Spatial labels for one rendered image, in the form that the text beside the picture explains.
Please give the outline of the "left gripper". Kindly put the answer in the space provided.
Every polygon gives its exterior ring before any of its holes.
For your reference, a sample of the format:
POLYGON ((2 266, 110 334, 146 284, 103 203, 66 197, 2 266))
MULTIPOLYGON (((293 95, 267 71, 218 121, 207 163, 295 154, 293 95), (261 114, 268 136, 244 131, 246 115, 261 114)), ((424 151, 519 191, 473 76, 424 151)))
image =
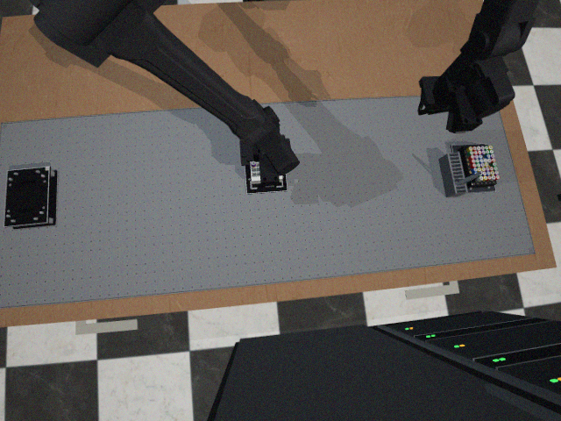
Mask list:
POLYGON ((418 115, 423 114, 437 114, 449 111, 450 105, 436 105, 433 97, 432 90, 445 78, 448 77, 449 81, 456 87, 461 89, 466 89, 467 86, 461 86, 456 84, 450 77, 449 68, 447 68, 441 76, 423 76, 419 81, 421 89, 421 101, 418 107, 418 115), (425 109, 423 109, 425 106, 425 109), (441 111, 446 110, 446 111, 441 111))

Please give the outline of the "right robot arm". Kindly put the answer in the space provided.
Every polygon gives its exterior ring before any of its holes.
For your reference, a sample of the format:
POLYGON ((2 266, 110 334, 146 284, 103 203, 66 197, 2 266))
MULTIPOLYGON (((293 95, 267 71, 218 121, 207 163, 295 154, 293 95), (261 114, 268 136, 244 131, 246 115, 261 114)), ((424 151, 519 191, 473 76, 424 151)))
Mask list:
POLYGON ((156 18, 166 0, 30 1, 40 11, 35 25, 54 44, 96 68, 110 55, 129 61, 226 123, 253 146, 261 186, 279 185, 300 164, 273 109, 238 93, 156 18))

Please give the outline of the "black rack of coloured-cap vials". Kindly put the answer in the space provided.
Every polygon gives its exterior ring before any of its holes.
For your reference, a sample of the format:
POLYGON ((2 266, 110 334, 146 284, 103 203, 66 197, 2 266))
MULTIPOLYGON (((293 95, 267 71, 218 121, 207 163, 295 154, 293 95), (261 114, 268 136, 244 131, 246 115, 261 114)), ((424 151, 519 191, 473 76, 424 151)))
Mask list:
MULTIPOLYGON (((468 157, 466 157, 466 155, 465 155, 466 154, 465 150, 468 147, 470 147, 470 146, 462 146, 458 149, 458 152, 460 152, 460 156, 461 156, 461 160, 462 160, 462 164, 463 164, 465 178, 471 175, 470 171, 469 171, 471 169, 469 169, 469 166, 468 166, 468 163, 467 163, 468 161, 466 159, 468 157)), ((488 182, 488 181, 486 181, 486 182, 484 182, 484 181, 483 182, 476 182, 475 179, 476 178, 474 178, 473 180, 471 180, 470 182, 468 182, 466 184, 466 187, 468 189, 469 188, 491 187, 491 186, 494 186, 495 184, 497 184, 496 180, 495 181, 490 181, 490 182, 488 182)))

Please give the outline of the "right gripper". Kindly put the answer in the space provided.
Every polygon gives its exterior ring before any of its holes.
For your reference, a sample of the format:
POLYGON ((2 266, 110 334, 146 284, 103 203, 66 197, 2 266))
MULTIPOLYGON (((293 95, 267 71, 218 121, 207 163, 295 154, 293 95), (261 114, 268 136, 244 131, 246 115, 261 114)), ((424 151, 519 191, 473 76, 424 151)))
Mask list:
MULTIPOLYGON (((285 139, 285 135, 281 135, 281 136, 290 145, 290 139, 285 139)), ((239 144, 240 144, 241 165, 242 166, 251 165, 250 161, 254 161, 252 147, 245 145, 241 140, 239 141, 239 144)))

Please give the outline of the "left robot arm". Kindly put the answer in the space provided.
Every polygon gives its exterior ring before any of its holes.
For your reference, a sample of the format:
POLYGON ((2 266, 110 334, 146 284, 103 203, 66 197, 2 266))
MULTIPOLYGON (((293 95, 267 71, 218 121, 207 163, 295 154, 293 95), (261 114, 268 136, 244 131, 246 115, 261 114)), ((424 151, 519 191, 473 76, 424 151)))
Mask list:
POLYGON ((502 57, 525 44, 536 21, 533 15, 538 3, 484 0, 469 39, 449 67, 451 79, 468 87, 458 88, 446 76, 432 90, 436 105, 450 105, 446 130, 472 131, 483 124, 482 118, 502 110, 515 98, 502 57))

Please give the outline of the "white grid rack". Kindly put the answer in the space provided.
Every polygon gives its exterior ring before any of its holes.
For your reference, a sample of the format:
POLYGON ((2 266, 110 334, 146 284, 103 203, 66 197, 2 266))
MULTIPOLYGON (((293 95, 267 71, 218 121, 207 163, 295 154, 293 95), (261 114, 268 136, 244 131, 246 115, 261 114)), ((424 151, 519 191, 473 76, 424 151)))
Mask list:
MULTIPOLYGON (((256 162, 256 168, 252 168, 251 165, 251 177, 252 177, 252 184, 260 183, 259 161, 256 162)), ((282 175, 279 177, 280 177, 280 182, 282 182, 282 175)))

